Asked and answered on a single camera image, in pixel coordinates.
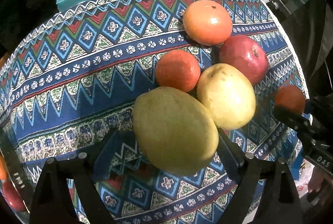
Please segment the person right hand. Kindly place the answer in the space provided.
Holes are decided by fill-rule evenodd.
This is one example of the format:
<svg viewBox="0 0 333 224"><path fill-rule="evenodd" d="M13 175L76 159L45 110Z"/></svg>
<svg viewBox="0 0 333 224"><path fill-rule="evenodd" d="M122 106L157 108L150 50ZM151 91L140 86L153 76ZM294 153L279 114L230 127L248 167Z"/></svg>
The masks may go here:
<svg viewBox="0 0 333 224"><path fill-rule="evenodd" d="M314 167L312 177L308 183L308 192L319 192L322 187L323 181L330 181L327 173L319 167Z"/></svg>

